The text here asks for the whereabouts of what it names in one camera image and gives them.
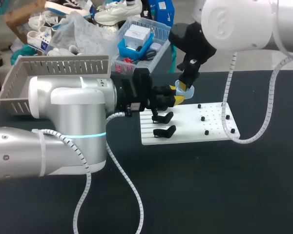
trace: pegboard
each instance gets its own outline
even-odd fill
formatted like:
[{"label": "pegboard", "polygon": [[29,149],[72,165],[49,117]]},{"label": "pegboard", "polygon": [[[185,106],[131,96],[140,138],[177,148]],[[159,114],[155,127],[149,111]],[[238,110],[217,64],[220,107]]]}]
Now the pegboard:
[{"label": "pegboard", "polygon": [[[173,111],[174,117],[169,124],[153,123],[151,110],[145,110],[140,113],[141,141],[143,145],[229,140],[221,123],[221,102],[203,103],[200,109],[198,104],[179,105],[168,108],[166,111],[159,111],[159,115],[165,116],[170,111]],[[228,129],[234,128],[235,133],[232,135],[240,138],[239,130],[228,104],[226,115],[230,116],[230,119],[227,120]],[[175,125],[177,130],[170,139],[154,137],[154,129],[168,129],[172,125]]]}]

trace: white spiral cable wrap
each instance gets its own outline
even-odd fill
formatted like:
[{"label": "white spiral cable wrap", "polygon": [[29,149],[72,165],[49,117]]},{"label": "white spiral cable wrap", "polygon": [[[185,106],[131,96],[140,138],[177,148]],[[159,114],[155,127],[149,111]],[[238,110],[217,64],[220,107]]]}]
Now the white spiral cable wrap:
[{"label": "white spiral cable wrap", "polygon": [[83,156],[82,152],[77,148],[77,146],[72,142],[72,139],[66,138],[65,135],[62,135],[61,133],[58,133],[56,131],[50,130],[50,129],[42,129],[41,130],[44,134],[48,134],[48,135],[53,135],[56,138],[58,138],[59,140],[63,141],[66,145],[68,145],[70,148],[72,148],[72,150],[76,153],[76,155],[80,158],[80,160],[82,161],[84,168],[86,170],[86,175],[87,175],[87,182],[86,182],[86,186],[84,188],[84,192],[82,194],[82,196],[80,197],[78,204],[76,206],[75,212],[74,212],[74,219],[73,219],[73,230],[74,230],[74,234],[78,234],[78,227],[77,227],[77,223],[78,223],[78,214],[79,214],[79,210],[89,192],[90,189],[90,185],[91,185],[91,172],[89,169],[89,165],[85,159],[85,157]]},{"label": "white spiral cable wrap", "polygon": [[[116,117],[124,117],[124,116],[125,116],[124,112],[112,114],[111,116],[109,116],[106,119],[106,124],[108,122],[110,122],[112,119],[116,118]],[[137,189],[135,188],[135,186],[133,185],[133,183],[131,182],[131,180],[129,179],[129,177],[127,176],[127,174],[125,173],[125,171],[120,166],[120,164],[117,161],[117,159],[115,158],[115,156],[112,153],[112,151],[111,151],[111,149],[110,149],[110,147],[109,147],[109,145],[108,145],[107,142],[106,142],[106,148],[107,148],[108,154],[111,156],[111,158],[114,161],[116,167],[122,173],[123,177],[126,179],[126,181],[130,185],[131,189],[133,190],[133,192],[135,193],[135,196],[137,198],[137,201],[138,201],[138,204],[139,204],[139,208],[140,208],[140,221],[139,221],[139,226],[138,226],[138,229],[136,231],[136,234],[140,234],[140,232],[142,230],[142,226],[143,226],[143,220],[144,220],[144,210],[143,210],[143,205],[142,205],[142,201],[141,201],[140,195],[139,195]]]},{"label": "white spiral cable wrap", "polygon": [[272,109],[273,109],[273,98],[274,98],[274,87],[275,87],[275,81],[276,78],[280,72],[280,70],[287,65],[289,62],[293,61],[293,58],[286,58],[284,60],[282,60],[274,69],[272,76],[270,78],[270,83],[269,83],[269,96],[268,96],[268,105],[267,105],[267,111],[266,111],[266,117],[264,120],[264,123],[262,125],[262,127],[260,128],[260,130],[258,131],[257,134],[255,134],[253,137],[249,138],[249,139],[245,139],[245,140],[239,140],[237,138],[232,137],[232,134],[230,133],[230,131],[228,130],[227,124],[226,124],[226,106],[227,106],[227,99],[228,99],[228,94],[229,94],[229,89],[230,89],[230,84],[231,84],[231,79],[232,79],[232,74],[234,72],[234,67],[235,67],[235,63],[236,63],[236,59],[237,59],[237,53],[235,53],[233,55],[232,58],[232,63],[231,63],[231,67],[230,67],[230,71],[229,71],[229,75],[228,75],[228,79],[227,79],[227,83],[226,83],[226,88],[225,88],[225,94],[224,94],[224,99],[223,99],[223,105],[222,105],[222,112],[221,112],[221,120],[222,120],[222,125],[223,128],[227,134],[227,136],[233,140],[236,143],[239,144],[249,144],[252,143],[256,140],[258,140],[263,133],[266,131],[271,116],[272,116]]}]

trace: black mat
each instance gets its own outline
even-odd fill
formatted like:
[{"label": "black mat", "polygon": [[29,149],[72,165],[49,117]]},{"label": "black mat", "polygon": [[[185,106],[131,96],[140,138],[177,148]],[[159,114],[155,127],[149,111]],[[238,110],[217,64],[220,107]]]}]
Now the black mat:
[{"label": "black mat", "polygon": [[[229,104],[241,138],[264,120],[271,72],[236,72]],[[154,76],[174,84],[178,75]],[[190,103],[222,100],[227,73],[205,73]],[[12,117],[0,107],[0,126],[52,128],[48,121]],[[142,146],[138,115],[107,127],[112,151],[136,185],[145,208],[143,234],[293,234],[293,72],[276,83],[271,123],[255,143],[231,141]],[[109,158],[93,174],[81,234],[134,234],[133,192]],[[85,176],[0,181],[0,234],[72,233]]]}]

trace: white plastic basket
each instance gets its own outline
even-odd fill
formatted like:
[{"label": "white plastic basket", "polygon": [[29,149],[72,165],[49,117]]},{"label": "white plastic basket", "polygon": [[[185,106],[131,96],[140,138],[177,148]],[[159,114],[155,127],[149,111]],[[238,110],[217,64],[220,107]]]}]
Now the white plastic basket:
[{"label": "white plastic basket", "polygon": [[[138,62],[138,64],[132,64],[128,62],[123,62],[121,60],[117,60],[117,57],[119,55],[117,45],[123,39],[126,31],[129,29],[129,27],[132,24],[142,26],[145,28],[150,28],[151,32],[154,33],[153,42],[156,42],[162,45],[160,51],[157,53],[157,55],[152,61],[140,61]],[[163,56],[167,48],[170,46],[170,42],[168,40],[169,32],[170,32],[170,27],[163,23],[159,23],[159,22],[156,22],[150,19],[145,19],[145,18],[129,17],[126,23],[119,30],[115,40],[116,44],[114,46],[115,48],[117,48],[118,55],[112,58],[111,71],[122,73],[122,74],[130,74],[130,73],[133,73],[135,68],[142,67],[142,68],[148,68],[150,73],[152,73],[154,68],[158,64],[159,60],[161,59],[161,57]]]},{"label": "white plastic basket", "polygon": [[90,76],[109,78],[109,56],[26,56],[18,57],[5,77],[0,101],[10,114],[30,115],[29,81],[34,76]]}]

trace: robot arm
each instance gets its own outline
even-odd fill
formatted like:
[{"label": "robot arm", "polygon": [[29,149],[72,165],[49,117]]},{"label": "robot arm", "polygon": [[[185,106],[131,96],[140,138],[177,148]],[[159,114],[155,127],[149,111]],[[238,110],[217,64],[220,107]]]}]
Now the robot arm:
[{"label": "robot arm", "polygon": [[293,52],[293,0],[197,0],[192,15],[195,23],[178,23],[169,35],[186,53],[177,67],[183,71],[179,83],[184,91],[216,49]]},{"label": "robot arm", "polygon": [[[105,166],[106,115],[115,109],[130,117],[146,108],[153,120],[169,123],[158,109],[179,104],[172,86],[153,87],[148,69],[136,69],[132,78],[33,77],[29,107],[35,118],[51,120],[58,132],[72,139],[94,173]],[[66,144],[41,132],[0,128],[0,179],[44,175],[85,174],[84,166]]]}]

